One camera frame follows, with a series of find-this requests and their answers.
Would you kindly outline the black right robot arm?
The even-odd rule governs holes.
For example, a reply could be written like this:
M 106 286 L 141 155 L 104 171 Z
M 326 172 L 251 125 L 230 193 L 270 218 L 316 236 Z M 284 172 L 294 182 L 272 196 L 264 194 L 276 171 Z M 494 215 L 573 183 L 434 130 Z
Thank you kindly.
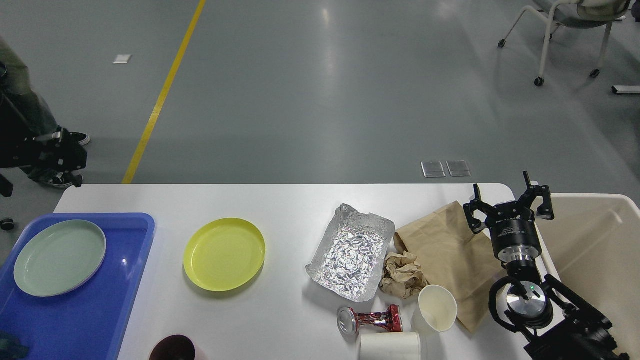
M 480 185 L 462 206 L 473 234 L 488 229 L 494 257 L 506 271 L 489 290 L 492 319 L 505 330 L 520 333 L 533 360 L 628 360 L 610 334 L 613 324 L 583 297 L 551 274 L 541 275 L 543 254 L 536 221 L 555 218 L 548 186 L 534 184 L 523 172 L 526 190 L 519 199 L 491 205 Z

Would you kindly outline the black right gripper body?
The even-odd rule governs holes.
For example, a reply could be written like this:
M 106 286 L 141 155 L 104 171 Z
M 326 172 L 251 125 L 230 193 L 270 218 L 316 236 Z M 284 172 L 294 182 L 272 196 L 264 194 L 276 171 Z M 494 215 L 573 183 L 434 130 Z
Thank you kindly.
M 532 261 L 542 248 L 535 228 L 535 213 L 517 202 L 499 203 L 486 215 L 494 257 L 505 264 L 516 260 Z

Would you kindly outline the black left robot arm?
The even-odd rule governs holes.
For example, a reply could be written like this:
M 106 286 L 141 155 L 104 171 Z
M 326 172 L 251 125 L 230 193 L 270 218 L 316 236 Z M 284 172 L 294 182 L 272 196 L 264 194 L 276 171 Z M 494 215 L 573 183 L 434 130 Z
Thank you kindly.
M 22 169 L 30 180 L 57 189 L 82 186 L 75 171 L 86 166 L 90 142 L 58 125 L 46 101 L 31 87 L 20 59 L 1 60 L 1 166 Z

